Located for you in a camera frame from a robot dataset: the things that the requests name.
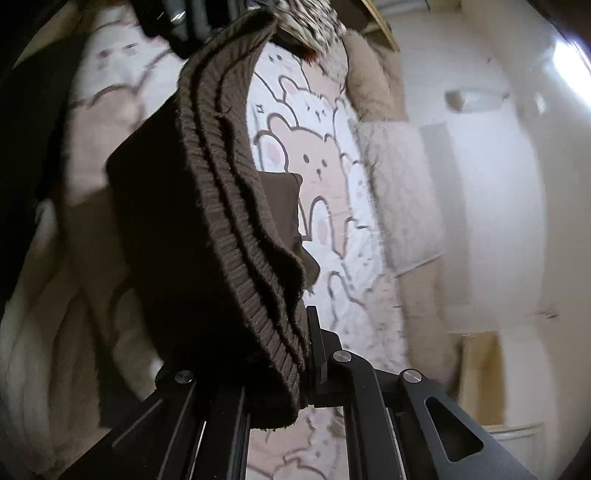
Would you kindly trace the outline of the wooden shelf unit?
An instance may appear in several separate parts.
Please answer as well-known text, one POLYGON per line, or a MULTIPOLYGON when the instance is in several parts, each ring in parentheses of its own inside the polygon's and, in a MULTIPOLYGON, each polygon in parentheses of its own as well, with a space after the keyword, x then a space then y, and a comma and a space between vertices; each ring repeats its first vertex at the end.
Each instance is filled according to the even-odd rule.
POLYGON ((497 332, 467 334, 462 338, 458 404, 486 429, 505 425, 503 360, 497 332))

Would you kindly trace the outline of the grey patterned pillow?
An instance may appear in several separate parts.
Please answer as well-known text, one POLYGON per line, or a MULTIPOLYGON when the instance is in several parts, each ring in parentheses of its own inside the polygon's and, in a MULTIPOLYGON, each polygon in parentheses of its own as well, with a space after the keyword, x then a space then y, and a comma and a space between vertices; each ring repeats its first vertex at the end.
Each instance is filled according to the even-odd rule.
POLYGON ((403 275, 442 256, 444 220, 420 131, 408 122, 362 121, 356 141, 389 266, 403 275))

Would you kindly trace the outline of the brown knit cardigan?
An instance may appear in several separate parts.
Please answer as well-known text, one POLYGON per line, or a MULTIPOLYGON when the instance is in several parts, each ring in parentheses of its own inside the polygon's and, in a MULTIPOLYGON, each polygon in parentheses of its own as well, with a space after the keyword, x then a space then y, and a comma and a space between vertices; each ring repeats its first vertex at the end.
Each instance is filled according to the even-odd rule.
POLYGON ((221 31, 106 165, 157 353, 197 372, 208 401, 235 380, 259 429, 290 426, 307 405, 310 354, 303 266, 280 240, 246 126, 253 70, 275 32, 266 9, 221 31))

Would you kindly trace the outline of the bear print bed sheet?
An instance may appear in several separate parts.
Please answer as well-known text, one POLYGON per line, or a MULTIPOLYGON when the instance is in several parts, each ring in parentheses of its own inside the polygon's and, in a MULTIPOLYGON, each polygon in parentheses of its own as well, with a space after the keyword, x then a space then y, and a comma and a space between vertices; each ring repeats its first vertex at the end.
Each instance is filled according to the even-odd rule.
MULTIPOLYGON (((305 317, 314 306, 346 350, 401 371, 398 284, 353 135, 344 43, 305 59, 280 44, 278 29, 276 19, 253 70, 246 126, 280 240, 303 266, 305 317)), ((106 172, 195 54, 147 37, 131 6, 93 7, 78 30, 3 75, 1 456, 30 476, 61 478, 164 371, 199 376, 165 364, 147 335, 106 172)), ((256 478, 345 474, 342 409, 317 408, 308 395, 308 336, 307 405, 290 426, 252 425, 256 478)))

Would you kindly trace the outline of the black white patterned garment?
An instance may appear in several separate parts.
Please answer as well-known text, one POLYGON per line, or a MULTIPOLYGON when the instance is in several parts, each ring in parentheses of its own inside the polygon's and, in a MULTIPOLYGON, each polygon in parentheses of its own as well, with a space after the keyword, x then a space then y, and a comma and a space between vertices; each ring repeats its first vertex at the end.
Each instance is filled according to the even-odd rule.
POLYGON ((325 55, 346 35, 346 25, 330 1, 280 0, 271 11, 280 41, 304 55, 325 55))

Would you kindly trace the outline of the beige quilted blanket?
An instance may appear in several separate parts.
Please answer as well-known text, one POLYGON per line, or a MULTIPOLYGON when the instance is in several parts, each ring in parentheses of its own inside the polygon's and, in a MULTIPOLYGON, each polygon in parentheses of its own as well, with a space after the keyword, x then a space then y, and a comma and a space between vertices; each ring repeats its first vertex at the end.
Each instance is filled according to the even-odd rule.
POLYGON ((361 121, 409 120, 400 55, 355 30, 342 38, 348 55, 346 94, 361 121))

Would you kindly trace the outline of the white wall air conditioner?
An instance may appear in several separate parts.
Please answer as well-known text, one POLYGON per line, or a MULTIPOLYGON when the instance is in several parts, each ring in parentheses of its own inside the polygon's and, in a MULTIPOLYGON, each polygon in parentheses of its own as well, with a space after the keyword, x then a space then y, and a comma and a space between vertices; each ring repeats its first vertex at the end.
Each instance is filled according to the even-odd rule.
POLYGON ((497 92, 486 89, 460 88, 445 92, 447 105, 457 113, 497 110, 509 98, 509 92, 497 92))

